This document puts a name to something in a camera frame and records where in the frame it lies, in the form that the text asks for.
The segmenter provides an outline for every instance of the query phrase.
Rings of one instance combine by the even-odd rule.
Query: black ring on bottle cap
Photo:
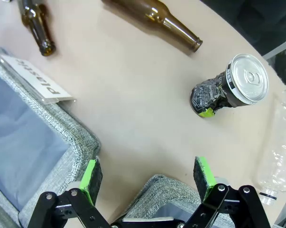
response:
[[[273,200],[277,200],[277,198],[276,198],[276,197],[271,196],[271,195],[268,195],[268,194],[265,194],[265,193],[263,193],[263,192],[260,192],[260,193],[259,193],[259,195],[261,195],[261,196],[266,196],[266,197],[269,197],[269,198],[272,198]]]

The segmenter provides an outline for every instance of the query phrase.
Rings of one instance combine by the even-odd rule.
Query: clear plastic bottle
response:
[[[286,191],[286,90],[275,108],[257,181],[262,187],[259,196],[264,204],[273,204],[279,191]]]

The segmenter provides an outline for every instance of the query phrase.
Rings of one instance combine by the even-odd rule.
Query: brown glass bottle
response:
[[[46,23],[46,7],[43,4],[34,4],[32,0],[18,0],[21,19],[28,27],[39,46],[43,56],[49,56],[56,50]]]
[[[153,25],[164,28],[193,52],[201,46],[201,41],[192,31],[175,18],[168,7],[158,0],[103,0],[121,6],[124,11]]]

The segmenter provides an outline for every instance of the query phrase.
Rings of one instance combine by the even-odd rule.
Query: screw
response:
[[[47,200],[52,199],[52,195],[51,195],[51,194],[46,195],[46,199],[47,199]]]
[[[218,190],[219,190],[219,191],[225,191],[224,185],[219,185],[219,186],[218,186]]]
[[[77,190],[72,190],[71,195],[72,196],[76,196],[77,195]]]
[[[244,191],[245,193],[249,193],[249,192],[250,192],[250,189],[247,188],[247,187],[245,187],[245,188],[243,188],[243,191]]]
[[[183,228],[184,227],[184,223],[179,223],[178,225],[177,225],[177,228]]]

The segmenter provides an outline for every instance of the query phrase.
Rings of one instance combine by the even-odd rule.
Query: round table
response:
[[[102,143],[103,181],[96,207],[113,221],[145,182],[161,173],[195,187],[194,157],[235,189],[254,185],[272,104],[285,89],[274,70],[227,22],[198,0],[163,1],[203,40],[188,55],[101,0],[46,1],[57,52],[43,57],[22,25],[17,2],[0,1],[0,46],[29,60],[77,101],[70,112]],[[255,55],[268,71],[269,93],[259,104],[223,108],[200,118],[192,88],[213,78],[238,53]],[[286,201],[265,207],[274,223]]]

